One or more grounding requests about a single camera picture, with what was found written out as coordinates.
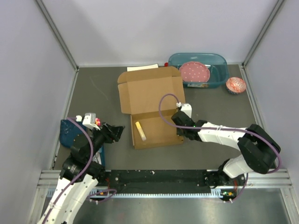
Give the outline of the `brown cardboard box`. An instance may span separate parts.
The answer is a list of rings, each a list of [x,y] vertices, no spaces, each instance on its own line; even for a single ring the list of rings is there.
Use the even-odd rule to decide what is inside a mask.
[[[134,149],[183,143],[171,120],[176,103],[185,103],[183,80],[175,67],[126,71],[119,75],[121,112],[129,114]],[[135,126],[139,121],[146,135],[142,141]]]

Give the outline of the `blue packet under arm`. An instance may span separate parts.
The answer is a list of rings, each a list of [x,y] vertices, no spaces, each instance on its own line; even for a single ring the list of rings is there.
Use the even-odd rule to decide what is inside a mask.
[[[105,150],[102,146],[94,155],[93,161],[97,162],[98,164],[101,164],[102,166],[106,166],[105,164]]]

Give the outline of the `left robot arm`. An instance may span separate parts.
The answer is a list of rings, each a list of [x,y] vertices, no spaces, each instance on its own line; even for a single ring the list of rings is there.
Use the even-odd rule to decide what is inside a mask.
[[[40,224],[71,224],[90,191],[106,179],[105,166],[94,161],[104,144],[120,140],[123,126],[103,123],[92,127],[91,133],[82,122],[63,119],[59,141],[70,155],[64,161],[51,201],[39,220]]]

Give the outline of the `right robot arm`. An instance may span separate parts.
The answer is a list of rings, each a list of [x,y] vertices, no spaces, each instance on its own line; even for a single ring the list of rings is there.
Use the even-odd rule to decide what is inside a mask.
[[[256,172],[267,174],[275,161],[281,161],[280,146],[259,125],[248,128],[229,128],[205,120],[194,122],[185,112],[172,117],[179,136],[200,142],[211,142],[240,151],[240,155],[225,160],[216,172],[205,177],[212,187],[228,185],[236,177]]]

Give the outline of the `yellow highlighter marker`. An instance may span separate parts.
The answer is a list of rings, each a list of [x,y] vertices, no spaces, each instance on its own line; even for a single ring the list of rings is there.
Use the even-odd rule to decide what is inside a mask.
[[[135,122],[135,126],[138,130],[138,133],[140,134],[140,137],[141,137],[142,141],[145,141],[147,138],[146,138],[146,135],[145,135],[145,133],[144,133],[142,127],[141,127],[140,122],[139,121]]]

